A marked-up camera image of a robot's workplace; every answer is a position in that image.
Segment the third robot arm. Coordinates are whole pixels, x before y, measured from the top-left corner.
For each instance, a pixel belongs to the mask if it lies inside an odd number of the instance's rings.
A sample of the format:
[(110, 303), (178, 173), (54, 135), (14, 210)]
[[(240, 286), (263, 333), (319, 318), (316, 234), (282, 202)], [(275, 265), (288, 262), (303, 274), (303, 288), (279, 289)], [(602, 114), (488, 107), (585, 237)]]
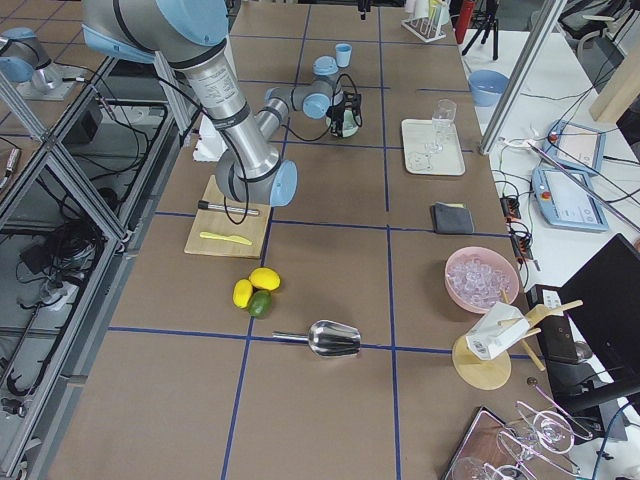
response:
[(27, 100), (62, 101), (85, 78), (82, 67), (56, 63), (26, 27), (1, 33), (1, 72)]

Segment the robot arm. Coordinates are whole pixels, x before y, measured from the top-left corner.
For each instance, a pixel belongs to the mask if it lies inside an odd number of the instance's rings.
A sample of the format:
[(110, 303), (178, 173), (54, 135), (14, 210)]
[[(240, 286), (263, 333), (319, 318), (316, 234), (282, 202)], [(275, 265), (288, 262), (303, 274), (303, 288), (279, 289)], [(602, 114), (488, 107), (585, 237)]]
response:
[(253, 113), (224, 55), (229, 33), (223, 1), (86, 1), (86, 44), (108, 56), (152, 63), (163, 55), (182, 73), (227, 149), (216, 168), (221, 193), (237, 202), (280, 207), (293, 199), (298, 181), (294, 162), (270, 144), (273, 133), (295, 111), (325, 120), (328, 131), (349, 137), (362, 125), (361, 96), (345, 90), (344, 62), (322, 56), (314, 80), (300, 87), (268, 91)]

